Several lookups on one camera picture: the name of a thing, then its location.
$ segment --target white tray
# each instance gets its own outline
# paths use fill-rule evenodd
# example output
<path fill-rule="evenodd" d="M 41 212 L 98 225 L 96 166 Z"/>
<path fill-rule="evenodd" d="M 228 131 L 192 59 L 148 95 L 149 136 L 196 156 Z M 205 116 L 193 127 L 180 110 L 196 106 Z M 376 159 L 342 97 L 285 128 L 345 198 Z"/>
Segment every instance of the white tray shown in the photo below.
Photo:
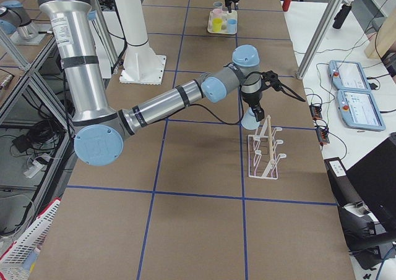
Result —
<path fill-rule="evenodd" d="M 222 14 L 222 29 L 219 32 L 213 32 L 212 30 L 212 20 L 214 19 L 214 13 L 213 11 L 210 11 L 209 14 L 209 21 L 208 21 L 208 32 L 212 34 L 226 34 L 226 35 L 235 35 L 236 32 L 238 31 L 238 13 L 235 10 L 231 10 L 231 13 L 228 13 L 228 11 L 223 11 Z M 229 19 L 236 19 L 237 20 L 237 27 L 235 30 L 235 33 L 228 33 L 227 32 L 227 20 Z"/>

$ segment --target light blue cup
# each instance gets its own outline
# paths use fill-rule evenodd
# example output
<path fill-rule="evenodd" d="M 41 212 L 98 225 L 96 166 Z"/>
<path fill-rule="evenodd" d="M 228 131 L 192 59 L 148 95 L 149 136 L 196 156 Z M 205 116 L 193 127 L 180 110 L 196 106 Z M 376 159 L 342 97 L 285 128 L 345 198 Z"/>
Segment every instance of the light blue cup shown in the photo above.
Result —
<path fill-rule="evenodd" d="M 227 20 L 227 33 L 229 34 L 235 34 L 236 33 L 236 25 L 237 25 L 236 19 L 229 19 Z"/>

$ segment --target blue joint cap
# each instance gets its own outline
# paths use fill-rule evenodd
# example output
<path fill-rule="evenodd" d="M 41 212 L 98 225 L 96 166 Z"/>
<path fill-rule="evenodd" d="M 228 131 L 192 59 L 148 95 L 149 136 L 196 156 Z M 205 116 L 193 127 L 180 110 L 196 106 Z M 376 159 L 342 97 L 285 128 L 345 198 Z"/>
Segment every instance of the blue joint cap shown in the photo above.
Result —
<path fill-rule="evenodd" d="M 93 10 L 88 12 L 88 20 L 94 20 L 97 18 L 97 11 Z"/>
<path fill-rule="evenodd" d="M 81 129 L 74 139 L 76 155 L 92 166 L 115 161 L 124 148 L 123 138 L 112 127 L 94 124 Z"/>
<path fill-rule="evenodd" d="M 212 103 L 217 103 L 227 96 L 224 83 L 216 77 L 208 77 L 200 86 L 204 95 Z"/>
<path fill-rule="evenodd" d="M 4 33 L 12 34 L 17 28 L 10 22 L 6 22 L 5 20 L 0 20 L 0 27 L 3 29 Z"/>
<path fill-rule="evenodd" d="M 241 67 L 254 67 L 260 64 L 259 53 L 252 45 L 238 46 L 233 52 L 234 64 Z"/>
<path fill-rule="evenodd" d="M 17 0 L 8 0 L 0 3 L 0 6 L 4 6 L 6 8 L 20 8 L 23 7 L 22 4 Z"/>

